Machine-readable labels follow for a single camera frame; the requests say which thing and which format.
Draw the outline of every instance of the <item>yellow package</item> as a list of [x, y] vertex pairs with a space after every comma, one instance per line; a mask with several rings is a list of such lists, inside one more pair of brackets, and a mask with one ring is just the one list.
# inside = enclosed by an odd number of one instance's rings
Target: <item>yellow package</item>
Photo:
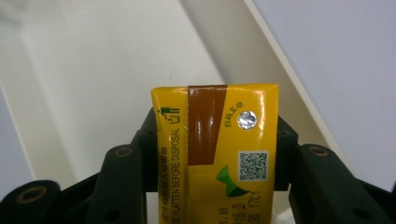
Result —
[[160, 223], [270, 223], [277, 85], [152, 91]]

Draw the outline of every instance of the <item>green logo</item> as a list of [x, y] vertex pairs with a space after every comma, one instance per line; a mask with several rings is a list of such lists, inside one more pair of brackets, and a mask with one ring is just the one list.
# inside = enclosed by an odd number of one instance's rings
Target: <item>green logo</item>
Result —
[[226, 194], [227, 197], [238, 197], [249, 193], [249, 191], [239, 188], [235, 185], [235, 183], [231, 180], [230, 174], [228, 173], [228, 165], [224, 166], [219, 174], [218, 181], [226, 184]]
[[167, 119], [171, 124], [180, 123], [180, 110], [179, 108], [171, 107], [161, 107], [161, 114]]

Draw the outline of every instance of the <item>screw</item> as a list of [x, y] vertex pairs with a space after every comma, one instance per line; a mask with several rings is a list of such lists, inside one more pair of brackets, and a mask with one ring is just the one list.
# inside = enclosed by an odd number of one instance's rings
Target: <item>screw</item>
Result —
[[116, 156], [127, 157], [132, 154], [132, 149], [130, 147], [121, 147], [116, 150]]
[[44, 186], [35, 186], [24, 190], [17, 197], [17, 203], [26, 204], [39, 200], [47, 193], [47, 188]]
[[325, 157], [325, 156], [329, 155], [329, 152], [326, 149], [324, 149], [323, 147], [310, 147], [309, 150], [313, 154], [320, 156], [320, 157]]

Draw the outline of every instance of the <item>white wall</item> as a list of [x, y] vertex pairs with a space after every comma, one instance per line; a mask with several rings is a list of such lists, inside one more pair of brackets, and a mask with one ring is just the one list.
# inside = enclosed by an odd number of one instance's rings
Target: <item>white wall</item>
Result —
[[8, 112], [0, 85], [0, 200], [16, 187], [33, 180], [28, 160]]
[[396, 2], [254, 0], [357, 178], [396, 180]]

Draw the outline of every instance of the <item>bolt hole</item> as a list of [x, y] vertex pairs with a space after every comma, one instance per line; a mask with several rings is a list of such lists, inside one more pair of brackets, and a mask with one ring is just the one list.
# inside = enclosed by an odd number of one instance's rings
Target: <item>bolt hole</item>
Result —
[[46, 194], [47, 188], [44, 186], [31, 187], [24, 190], [17, 197], [17, 203], [32, 203]]
[[352, 209], [353, 214], [355, 216], [364, 219], [364, 220], [369, 220], [371, 218], [370, 213], [368, 213], [365, 209], [362, 208], [354, 208]]
[[105, 221], [106, 222], [114, 222], [119, 219], [121, 216], [120, 209], [111, 209], [108, 210], [105, 214]]

